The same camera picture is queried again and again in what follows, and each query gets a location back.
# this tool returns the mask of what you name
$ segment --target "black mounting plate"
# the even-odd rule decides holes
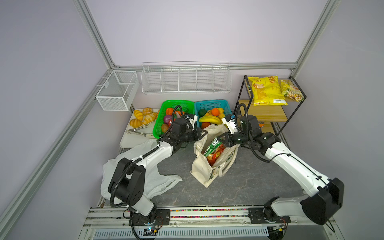
[[[162,217],[161,218],[155,218],[155,222],[150,225],[161,225],[161,222],[163,222],[164,225],[169,225],[169,219],[170,219],[170,210],[169,209],[156,209],[156,216]],[[142,222],[140,218],[140,214],[132,214],[131,215],[133,225],[135,226],[148,226],[144,222]]]
[[[267,220],[265,220],[263,217],[260,216],[260,215],[263,215],[263,210],[264,210],[263,207],[250,207],[250,208],[248,208],[252,224],[269,223]],[[276,218],[275,223],[284,223],[284,221],[281,218],[283,218],[286,223],[291,223],[291,219],[289,216],[283,216],[283,217]]]

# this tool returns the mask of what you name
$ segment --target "white mesh basket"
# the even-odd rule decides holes
[[[229,93],[232,78],[229,63],[169,66],[144,63],[141,81],[145,94]]]
[[[129,111],[139,87],[136,71],[113,70],[96,94],[103,110]]]

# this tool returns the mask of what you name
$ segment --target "white tray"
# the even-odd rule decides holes
[[[154,108],[153,112],[157,113],[158,110],[159,110],[159,108]],[[129,121],[131,121],[132,119],[136,119],[136,117],[133,113],[132,113],[131,119]],[[156,122],[154,121],[154,122],[150,123],[148,127],[140,129],[137,132],[142,132],[142,133],[146,133],[146,134],[150,133],[152,135],[153,127],[155,126],[155,123]],[[132,148],[132,147],[135,147],[139,144],[144,143],[148,139],[156,139],[154,136],[150,136],[150,135],[140,136],[138,134],[127,132],[130,129],[133,129],[133,127],[131,125],[129,125],[129,122],[128,122],[128,126],[125,129],[124,134],[123,134],[121,141],[120,141],[120,147],[121,148]]]

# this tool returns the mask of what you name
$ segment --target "robotic arm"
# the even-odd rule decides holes
[[[241,128],[235,120],[240,106],[245,110],[245,116],[240,118]],[[288,199],[272,198],[264,205],[263,218],[272,222],[283,216],[303,216],[323,225],[341,208],[344,184],[339,179],[331,180],[310,167],[274,134],[262,133],[257,118],[248,115],[244,104],[239,105],[234,116],[229,114],[222,120],[230,131],[220,135],[218,140],[226,147],[236,144],[244,147],[248,145],[248,148],[261,161],[277,163],[301,185],[306,193],[304,196]],[[111,193],[111,207],[116,207],[113,202],[116,196],[132,212],[139,213],[143,222],[154,222],[156,206],[143,195],[145,170],[174,154],[180,149],[182,143],[202,139],[207,132],[198,128],[196,121],[197,116],[193,114],[177,118],[157,141],[154,149],[137,158],[119,161],[108,188]]]

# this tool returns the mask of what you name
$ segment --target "small yellow snack package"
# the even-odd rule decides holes
[[[253,104],[257,105],[288,105],[277,81],[277,76],[258,78],[248,77],[252,84]]]
[[[304,100],[304,95],[301,93],[299,88],[283,80],[281,81],[281,93],[298,103]]]

